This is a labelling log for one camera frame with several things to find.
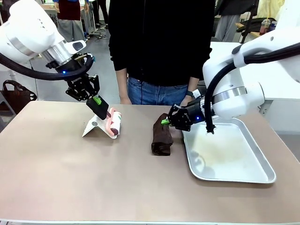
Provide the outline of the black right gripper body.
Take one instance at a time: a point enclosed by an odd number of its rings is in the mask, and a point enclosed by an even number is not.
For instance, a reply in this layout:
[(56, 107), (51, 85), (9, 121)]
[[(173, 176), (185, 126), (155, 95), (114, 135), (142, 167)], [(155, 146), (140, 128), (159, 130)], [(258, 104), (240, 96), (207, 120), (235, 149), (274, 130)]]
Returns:
[(188, 118), (185, 125), (187, 128), (191, 128), (193, 124), (206, 121), (204, 103), (204, 97), (198, 97), (187, 104), (185, 107)]

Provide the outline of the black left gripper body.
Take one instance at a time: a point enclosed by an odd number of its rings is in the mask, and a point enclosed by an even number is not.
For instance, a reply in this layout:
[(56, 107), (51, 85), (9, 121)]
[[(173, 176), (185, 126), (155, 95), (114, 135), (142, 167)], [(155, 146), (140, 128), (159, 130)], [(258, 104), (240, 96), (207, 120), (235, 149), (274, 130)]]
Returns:
[[(46, 67), (49, 69), (55, 69), (57, 73), (61, 73), (60, 77), (54, 78), (54, 81), (64, 80), (68, 85), (74, 86), (76, 83), (83, 83), (84, 80), (87, 80), (87, 67), (86, 65), (92, 62), (92, 55), (75, 55), (72, 56), (69, 61), (66, 61), (65, 64), (59, 65), (57, 61), (53, 60), (46, 64)], [(77, 76), (70, 76), (69, 73), (74, 71), (85, 69), (83, 73)]]

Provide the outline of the dark brown cloth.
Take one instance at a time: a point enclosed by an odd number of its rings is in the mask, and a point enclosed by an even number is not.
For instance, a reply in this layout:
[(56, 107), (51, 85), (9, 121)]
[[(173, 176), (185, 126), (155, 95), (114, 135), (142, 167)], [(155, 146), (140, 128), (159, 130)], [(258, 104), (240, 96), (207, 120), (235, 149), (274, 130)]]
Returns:
[(151, 144), (151, 151), (156, 156), (170, 156), (173, 139), (168, 125), (162, 125), (162, 120), (167, 118), (167, 113), (159, 116), (157, 121), (153, 124), (153, 141)]

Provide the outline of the pink lint roller black handle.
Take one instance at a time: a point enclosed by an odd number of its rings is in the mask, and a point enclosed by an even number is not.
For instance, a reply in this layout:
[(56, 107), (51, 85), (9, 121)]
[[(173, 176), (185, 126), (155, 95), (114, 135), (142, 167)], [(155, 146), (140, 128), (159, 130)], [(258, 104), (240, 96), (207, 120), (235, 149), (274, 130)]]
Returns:
[(116, 109), (113, 107), (109, 108), (108, 103), (103, 99), (101, 105), (87, 105), (87, 106), (94, 112), (95, 115), (97, 115), (102, 120), (109, 117), (112, 118), (111, 130), (117, 136), (120, 134), (122, 114), (119, 111), (116, 111)]

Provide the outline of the person's right forearm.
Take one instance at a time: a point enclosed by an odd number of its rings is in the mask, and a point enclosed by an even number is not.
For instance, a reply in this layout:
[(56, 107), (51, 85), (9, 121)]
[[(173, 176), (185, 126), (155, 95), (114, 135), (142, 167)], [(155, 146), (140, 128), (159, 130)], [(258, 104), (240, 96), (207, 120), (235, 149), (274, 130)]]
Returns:
[(120, 100), (128, 99), (127, 91), (127, 69), (116, 71)]

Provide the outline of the person's left forearm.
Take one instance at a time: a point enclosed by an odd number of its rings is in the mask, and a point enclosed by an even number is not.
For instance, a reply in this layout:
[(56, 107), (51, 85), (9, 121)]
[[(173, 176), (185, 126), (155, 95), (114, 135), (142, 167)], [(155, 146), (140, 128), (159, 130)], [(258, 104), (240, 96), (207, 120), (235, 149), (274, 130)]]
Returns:
[(190, 77), (187, 90), (191, 92), (196, 90), (198, 83), (199, 83), (198, 78)]

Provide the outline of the person's left hand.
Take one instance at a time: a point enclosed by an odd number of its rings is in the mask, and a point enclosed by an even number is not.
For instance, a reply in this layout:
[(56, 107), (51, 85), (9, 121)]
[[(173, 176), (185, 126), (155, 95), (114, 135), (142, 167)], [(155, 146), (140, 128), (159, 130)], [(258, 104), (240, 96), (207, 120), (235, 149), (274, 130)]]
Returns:
[(191, 102), (192, 100), (193, 100), (193, 97), (186, 95), (186, 96), (183, 98), (183, 100), (182, 100), (180, 106), (181, 106), (181, 107), (187, 106), (187, 104), (188, 104), (189, 102)]

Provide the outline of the person's blue jeans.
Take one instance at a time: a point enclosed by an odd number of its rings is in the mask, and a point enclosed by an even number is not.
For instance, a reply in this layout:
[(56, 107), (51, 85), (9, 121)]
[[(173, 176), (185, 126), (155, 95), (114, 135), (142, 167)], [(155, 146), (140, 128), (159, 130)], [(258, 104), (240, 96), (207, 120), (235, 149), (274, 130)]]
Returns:
[(188, 85), (156, 86), (135, 78), (128, 78), (127, 92), (133, 105), (180, 105)]

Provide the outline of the white lint roller stand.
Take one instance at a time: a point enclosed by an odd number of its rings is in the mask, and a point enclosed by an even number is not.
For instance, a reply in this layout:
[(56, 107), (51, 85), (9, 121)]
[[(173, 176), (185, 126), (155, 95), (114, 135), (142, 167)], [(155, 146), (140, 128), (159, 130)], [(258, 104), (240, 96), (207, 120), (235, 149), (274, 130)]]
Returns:
[(116, 139), (117, 135), (115, 135), (114, 132), (111, 130), (111, 122), (112, 122), (112, 118), (110, 117), (102, 120), (97, 115), (94, 114), (94, 116), (87, 123), (82, 137), (87, 135), (91, 130), (95, 128), (99, 128), (105, 134), (107, 134), (111, 139)]

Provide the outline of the silver metal tray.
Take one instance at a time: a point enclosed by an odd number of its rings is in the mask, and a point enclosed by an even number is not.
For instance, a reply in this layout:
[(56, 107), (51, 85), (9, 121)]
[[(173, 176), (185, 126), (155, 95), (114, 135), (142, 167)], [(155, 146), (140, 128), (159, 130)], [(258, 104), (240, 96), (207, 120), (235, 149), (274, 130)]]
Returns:
[(187, 160), (191, 173), (200, 180), (272, 184), (276, 173), (252, 137), (237, 118), (214, 118), (214, 133), (207, 133), (205, 122), (184, 131)]

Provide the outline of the dark brown tote bag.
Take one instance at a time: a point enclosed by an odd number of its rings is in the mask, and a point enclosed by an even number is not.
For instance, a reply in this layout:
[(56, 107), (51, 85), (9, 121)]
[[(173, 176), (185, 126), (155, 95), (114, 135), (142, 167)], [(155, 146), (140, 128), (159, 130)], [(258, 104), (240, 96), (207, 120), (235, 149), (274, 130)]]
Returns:
[[(8, 90), (6, 85), (12, 85), (14, 90)], [(13, 111), (18, 114), (30, 101), (36, 101), (37, 95), (13, 80), (5, 80), (0, 91)]]

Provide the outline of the person's black sweater torso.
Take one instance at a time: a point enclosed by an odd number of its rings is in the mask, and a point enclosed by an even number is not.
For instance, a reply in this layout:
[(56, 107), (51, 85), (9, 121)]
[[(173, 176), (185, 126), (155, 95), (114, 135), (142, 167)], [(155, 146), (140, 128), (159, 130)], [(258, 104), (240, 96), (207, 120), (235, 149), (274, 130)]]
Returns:
[(114, 68), (158, 86), (203, 79), (214, 0), (111, 0), (109, 49)]

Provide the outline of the bystander in light grey trousers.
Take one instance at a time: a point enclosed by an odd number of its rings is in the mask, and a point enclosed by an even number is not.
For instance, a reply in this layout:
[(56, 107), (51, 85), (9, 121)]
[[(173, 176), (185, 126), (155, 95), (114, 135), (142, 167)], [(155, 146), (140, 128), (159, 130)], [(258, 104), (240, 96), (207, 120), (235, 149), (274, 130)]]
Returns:
[(257, 15), (258, 2), (259, 0), (217, 0), (215, 15), (219, 15), (220, 19), (215, 38), (221, 42), (232, 42), (240, 16), (252, 11)]

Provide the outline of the black bag on bench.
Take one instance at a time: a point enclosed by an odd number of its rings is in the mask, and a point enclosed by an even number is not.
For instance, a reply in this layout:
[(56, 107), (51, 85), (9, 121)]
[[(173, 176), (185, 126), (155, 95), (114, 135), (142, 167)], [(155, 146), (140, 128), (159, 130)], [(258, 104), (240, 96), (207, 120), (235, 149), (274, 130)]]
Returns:
[[(250, 22), (250, 26), (249, 26), (249, 29), (248, 31), (249, 32), (260, 32), (260, 28), (261, 28), (261, 25), (262, 25), (262, 22), (267, 19), (266, 17), (265, 18), (253, 18)], [(236, 32), (240, 33), (240, 32), (243, 32), (245, 29), (246, 29), (246, 26), (247, 26), (247, 23), (248, 23), (248, 20), (246, 21), (243, 21), (241, 24), (242, 26), (240, 28), (238, 28), (236, 30)]]

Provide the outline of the plastic cup with drink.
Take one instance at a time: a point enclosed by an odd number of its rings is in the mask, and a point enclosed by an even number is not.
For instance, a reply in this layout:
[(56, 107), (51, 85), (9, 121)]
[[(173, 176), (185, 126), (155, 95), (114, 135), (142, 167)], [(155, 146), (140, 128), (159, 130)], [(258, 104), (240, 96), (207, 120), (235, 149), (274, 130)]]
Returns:
[(260, 35), (263, 35), (268, 31), (270, 24), (271, 24), (271, 21), (269, 18), (266, 18), (262, 21), (260, 31), (259, 31)]

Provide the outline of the pale yellow garment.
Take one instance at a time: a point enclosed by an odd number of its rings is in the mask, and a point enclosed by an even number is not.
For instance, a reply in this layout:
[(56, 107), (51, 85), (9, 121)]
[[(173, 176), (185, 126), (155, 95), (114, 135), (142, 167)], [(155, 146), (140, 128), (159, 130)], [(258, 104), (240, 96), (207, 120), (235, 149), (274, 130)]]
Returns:
[(259, 0), (257, 17), (268, 17), (278, 20), (280, 17), (280, 9), (284, 3), (285, 0)]

